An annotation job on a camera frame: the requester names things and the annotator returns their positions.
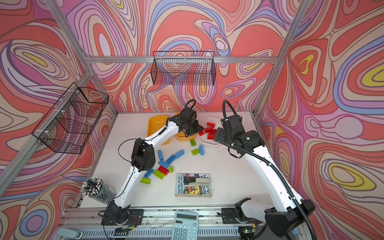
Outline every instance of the wire mesh basket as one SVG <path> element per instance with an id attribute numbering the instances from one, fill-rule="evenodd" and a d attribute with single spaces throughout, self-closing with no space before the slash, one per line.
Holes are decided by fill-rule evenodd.
<path id="1" fill-rule="evenodd" d="M 213 51 L 154 51 L 154 85 L 215 85 Z"/>
<path id="2" fill-rule="evenodd" d="M 32 134 L 54 152 L 81 154 L 108 99 L 93 88 L 77 87 L 39 136 Z"/>

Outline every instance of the psychedelic wallpaper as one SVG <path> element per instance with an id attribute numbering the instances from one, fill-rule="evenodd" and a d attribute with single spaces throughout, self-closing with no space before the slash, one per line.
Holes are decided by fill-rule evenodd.
<path id="1" fill-rule="evenodd" d="M 64 90 L 84 74 L 44 1 L 0 1 L 0 174 Z M 42 145 L 0 198 L 0 239 L 48 239 L 80 192 L 112 122 L 109 109 L 82 155 Z"/>
<path id="2" fill-rule="evenodd" d="M 90 56 L 170 50 L 276 56 L 297 5 L 293 0 L 74 0 L 61 9 Z M 216 64 L 216 84 L 207 87 L 153 86 L 151 64 L 100 63 L 93 69 L 117 111 L 177 111 L 191 98 L 200 111 L 219 111 L 223 99 L 237 110 L 253 110 L 271 64 Z"/>
<path id="3" fill-rule="evenodd" d="M 258 111 L 319 239 L 384 239 L 384 1 L 315 0 Z"/>

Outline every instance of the calculator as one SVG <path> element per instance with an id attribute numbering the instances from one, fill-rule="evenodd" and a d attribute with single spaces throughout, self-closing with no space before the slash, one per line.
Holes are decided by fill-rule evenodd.
<path id="1" fill-rule="evenodd" d="M 196 240 L 198 223 L 198 214 L 177 211 L 173 223 L 172 240 Z"/>

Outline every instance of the book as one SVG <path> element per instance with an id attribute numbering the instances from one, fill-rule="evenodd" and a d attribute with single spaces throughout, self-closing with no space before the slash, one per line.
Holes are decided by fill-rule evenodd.
<path id="1" fill-rule="evenodd" d="M 209 174 L 201 173 L 178 173 L 176 182 L 176 197 L 211 197 L 211 186 L 193 186 L 189 187 L 184 184 L 185 177 L 205 177 L 210 178 Z"/>

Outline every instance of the red lego block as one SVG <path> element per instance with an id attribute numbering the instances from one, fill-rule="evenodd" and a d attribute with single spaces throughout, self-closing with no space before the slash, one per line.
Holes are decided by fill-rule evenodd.
<path id="1" fill-rule="evenodd" d="M 207 128 L 204 129 L 204 132 L 207 133 L 207 132 L 209 132 L 209 131 L 211 131 L 211 130 L 213 130 L 213 129 L 214 129 L 213 127 L 207 127 Z"/>
<path id="2" fill-rule="evenodd" d="M 215 126 L 216 126 L 216 124 L 207 122 L 207 127 L 215 127 Z"/>
<path id="3" fill-rule="evenodd" d="M 216 135 L 216 132 L 217 132 L 217 130 L 216 130 L 216 129 L 214 129 L 214 130 L 211 130 L 211 131 L 209 131 L 209 135 L 211 135 L 211 134 L 213 134 L 213 135 Z"/>
<path id="4" fill-rule="evenodd" d="M 162 172 L 165 176 L 168 175 L 168 173 L 169 173 L 169 170 L 164 168 L 163 166 L 160 166 L 158 168 L 158 170 L 159 170 L 159 172 Z"/>

